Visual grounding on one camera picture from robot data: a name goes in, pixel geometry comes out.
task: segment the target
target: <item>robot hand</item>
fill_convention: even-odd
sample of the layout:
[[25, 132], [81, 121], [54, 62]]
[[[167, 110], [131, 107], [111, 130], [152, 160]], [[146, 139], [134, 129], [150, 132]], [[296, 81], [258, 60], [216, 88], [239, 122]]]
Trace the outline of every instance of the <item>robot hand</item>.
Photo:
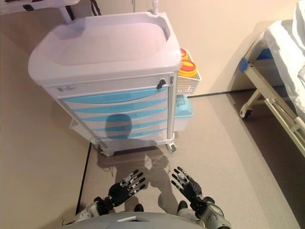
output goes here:
[[133, 171], [124, 178], [120, 183], [116, 183], [109, 189], [108, 197], [111, 200], [114, 207], [117, 207], [128, 200], [131, 196], [145, 188], [145, 185], [140, 184], [145, 180], [144, 177], [140, 179], [143, 172], [139, 173], [138, 169]]
[[172, 174], [179, 184], [172, 180], [172, 184], [190, 201], [191, 208], [195, 211], [196, 217], [204, 222], [208, 229], [231, 229], [229, 221], [224, 218], [224, 213], [215, 205], [211, 197], [202, 196], [200, 185], [192, 179], [181, 167], [174, 169]]
[[200, 185], [193, 180], [193, 178], [187, 174], [181, 167], [174, 169], [176, 174], [172, 174], [172, 177], [175, 178], [179, 184], [172, 180], [172, 184], [190, 201], [192, 202], [197, 196], [202, 195]]

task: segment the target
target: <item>light blue drawer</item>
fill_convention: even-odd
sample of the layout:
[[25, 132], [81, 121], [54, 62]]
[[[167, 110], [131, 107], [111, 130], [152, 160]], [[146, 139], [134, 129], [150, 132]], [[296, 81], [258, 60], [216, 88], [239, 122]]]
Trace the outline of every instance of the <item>light blue drawer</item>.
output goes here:
[[141, 138], [142, 136], [147, 136], [147, 135], [154, 135], [156, 133], [159, 133], [161, 131], [164, 131], [165, 129], [160, 129], [160, 130], [152, 130], [152, 131], [145, 131], [145, 132], [140, 132], [140, 133], [134, 133], [134, 134], [129, 134], [129, 135], [115, 135], [115, 136], [110, 136], [110, 137], [101, 137], [101, 139], [129, 139], [129, 138]]
[[152, 100], [152, 101], [146, 101], [140, 103], [122, 104], [122, 105], [114, 105], [114, 106], [73, 109], [73, 111], [78, 113], [87, 113], [87, 114], [107, 114], [107, 113], [117, 113], [117, 112], [128, 112], [128, 111], [134, 111], [134, 110], [151, 107], [165, 101], [167, 101], [167, 99], [158, 99], [158, 100]]
[[158, 125], [158, 124], [164, 123], [166, 121], [167, 120], [160, 120], [160, 121], [155, 121], [155, 122], [139, 123], [139, 124], [131, 124], [130, 123], [130, 125], [112, 126], [112, 127], [97, 128], [97, 129], [92, 129], [92, 130], [94, 130], [94, 131], [105, 131], [105, 132], [130, 131], [130, 130], [136, 130], [136, 129], [141, 129], [141, 128], [145, 128], [145, 127]]
[[153, 101], [158, 99], [166, 99], [168, 97], [168, 91], [167, 88], [164, 88], [164, 90], [160, 91], [159, 93], [153, 94], [148, 97], [131, 100], [131, 101], [125, 101], [125, 102], [117, 102], [117, 103], [107, 103], [107, 104], [85, 104], [85, 103], [74, 103], [69, 102], [65, 99], [63, 99], [63, 102], [67, 104], [67, 106], [70, 109], [85, 109], [85, 108], [94, 108], [94, 107], [102, 107], [102, 106], [118, 106], [118, 105], [124, 105], [124, 104], [133, 104], [133, 103], [140, 103], [140, 102], [146, 102], [146, 101]]
[[159, 92], [165, 90], [167, 90], [167, 88], [161, 88], [160, 90], [153, 88], [153, 89], [137, 90], [130, 92], [97, 94], [97, 95], [68, 98], [68, 99], [64, 99], [64, 101], [81, 103], [81, 104], [111, 104], [111, 103], [120, 103], [120, 102], [132, 101], [136, 99], [142, 99], [145, 97], [152, 96], [154, 94], [158, 94]]
[[89, 118], [92, 121], [82, 120], [90, 129], [100, 129], [124, 125], [158, 122], [168, 119], [167, 109], [157, 109], [148, 112], [115, 114]]
[[91, 122], [125, 122], [130, 121], [131, 119], [143, 118], [151, 115], [156, 115], [160, 112], [167, 110], [167, 108], [160, 108], [156, 110], [150, 111], [141, 111], [136, 113], [128, 113], [128, 114], [116, 114], [111, 116], [100, 116], [100, 117], [88, 117], [82, 118], [83, 121], [91, 121]]

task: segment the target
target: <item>floor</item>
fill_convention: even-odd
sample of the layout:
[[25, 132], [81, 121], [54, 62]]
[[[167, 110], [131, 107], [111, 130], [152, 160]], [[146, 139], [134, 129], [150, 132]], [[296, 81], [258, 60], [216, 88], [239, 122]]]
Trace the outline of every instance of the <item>floor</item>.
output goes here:
[[249, 120], [239, 118], [250, 95], [192, 98], [194, 116], [176, 134], [174, 153], [160, 146], [105, 157], [92, 147], [81, 205], [107, 196], [112, 184], [138, 168], [146, 176], [146, 189], [115, 210], [131, 211], [140, 202], [147, 212], [175, 214], [184, 198], [170, 179], [180, 166], [204, 196], [216, 200], [233, 228], [296, 229], [296, 217], [304, 228], [304, 157], [265, 107], [257, 106]]
[[75, 214], [89, 143], [30, 79], [28, 58], [1, 34], [0, 228], [55, 229]]

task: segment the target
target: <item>mattress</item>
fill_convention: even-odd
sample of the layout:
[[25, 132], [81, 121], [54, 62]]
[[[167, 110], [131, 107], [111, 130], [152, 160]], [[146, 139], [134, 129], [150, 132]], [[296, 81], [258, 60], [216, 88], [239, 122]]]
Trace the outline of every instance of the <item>mattress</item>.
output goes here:
[[264, 40], [272, 53], [297, 115], [305, 121], [305, 81], [299, 75], [305, 66], [305, 51], [299, 43], [300, 37], [294, 36], [294, 20], [276, 21], [265, 31]]

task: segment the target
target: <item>medical cart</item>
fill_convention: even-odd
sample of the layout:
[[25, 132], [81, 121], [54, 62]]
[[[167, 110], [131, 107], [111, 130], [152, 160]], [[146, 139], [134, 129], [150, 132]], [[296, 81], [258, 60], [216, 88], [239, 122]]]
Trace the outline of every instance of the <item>medical cart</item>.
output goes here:
[[80, 18], [32, 52], [29, 74], [103, 153], [173, 144], [181, 53], [165, 13]]

